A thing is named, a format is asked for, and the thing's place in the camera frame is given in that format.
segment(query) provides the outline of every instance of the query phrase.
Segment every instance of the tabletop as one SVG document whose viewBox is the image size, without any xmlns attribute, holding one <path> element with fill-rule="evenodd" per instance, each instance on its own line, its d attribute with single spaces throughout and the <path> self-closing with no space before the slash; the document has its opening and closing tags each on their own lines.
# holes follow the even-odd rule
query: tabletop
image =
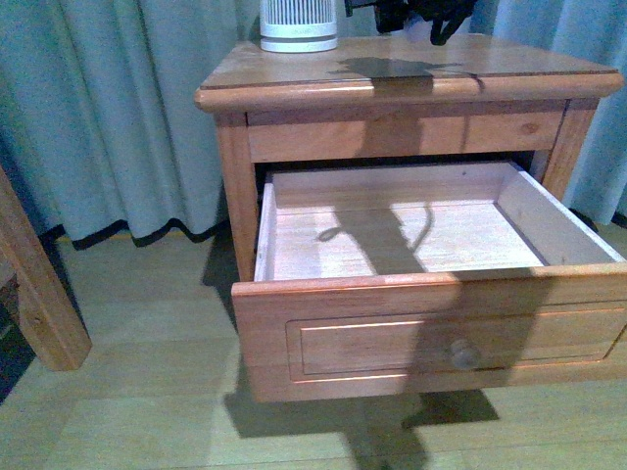
<svg viewBox="0 0 627 470">
<path fill-rule="evenodd" d="M 277 54 L 237 44 L 202 83 L 208 112 L 352 102 L 590 98 L 622 86 L 612 67 L 482 34 L 445 46 L 403 36 L 342 39 L 336 49 Z"/>
</svg>

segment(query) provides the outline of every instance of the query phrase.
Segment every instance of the white appliance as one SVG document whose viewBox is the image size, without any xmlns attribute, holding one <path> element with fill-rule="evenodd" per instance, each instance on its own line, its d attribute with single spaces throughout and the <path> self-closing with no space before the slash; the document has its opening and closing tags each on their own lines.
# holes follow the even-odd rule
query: white appliance
<svg viewBox="0 0 627 470">
<path fill-rule="evenodd" d="M 335 0 L 262 0 L 262 49 L 318 52 L 337 47 Z"/>
</svg>

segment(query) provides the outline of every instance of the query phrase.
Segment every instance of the upper drawer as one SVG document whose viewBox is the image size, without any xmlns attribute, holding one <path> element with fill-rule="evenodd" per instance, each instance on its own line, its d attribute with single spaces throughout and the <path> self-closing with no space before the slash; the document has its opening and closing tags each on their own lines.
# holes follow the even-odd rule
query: upper drawer
<svg viewBox="0 0 627 470">
<path fill-rule="evenodd" d="M 249 113 L 253 162 L 544 150 L 564 101 Z"/>
<path fill-rule="evenodd" d="M 260 400 L 481 388 L 603 359 L 627 323 L 623 261 L 511 164 L 285 172 L 256 282 L 232 292 Z M 452 362 L 459 341 L 477 370 Z"/>
</svg>

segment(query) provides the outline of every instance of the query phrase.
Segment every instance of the light blue curtain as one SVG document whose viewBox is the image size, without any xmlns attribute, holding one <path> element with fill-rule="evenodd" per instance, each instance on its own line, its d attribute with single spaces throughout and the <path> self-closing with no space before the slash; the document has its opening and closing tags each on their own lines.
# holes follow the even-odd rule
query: light blue curtain
<svg viewBox="0 0 627 470">
<path fill-rule="evenodd" d="M 343 35 L 375 32 L 370 9 L 337 7 Z M 37 231 L 224 219 L 215 125 L 193 93 L 258 35 L 259 0 L 2 2 L 0 164 Z"/>
<path fill-rule="evenodd" d="M 627 75 L 627 2 L 480 0 L 471 30 L 606 64 Z M 602 100 L 564 202 L 600 223 L 627 214 L 627 88 Z"/>
</svg>

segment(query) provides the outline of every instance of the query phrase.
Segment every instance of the wooden nightstand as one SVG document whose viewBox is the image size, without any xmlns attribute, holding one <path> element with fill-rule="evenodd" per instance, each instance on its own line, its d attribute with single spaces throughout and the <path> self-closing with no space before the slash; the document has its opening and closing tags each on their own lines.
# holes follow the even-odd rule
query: wooden nightstand
<svg viewBox="0 0 627 470">
<path fill-rule="evenodd" d="M 196 102 L 217 120 L 256 398 L 627 376 L 627 263 L 556 199 L 622 83 L 483 35 L 239 44 Z M 512 164 L 454 164 L 523 151 L 542 186 Z"/>
</svg>

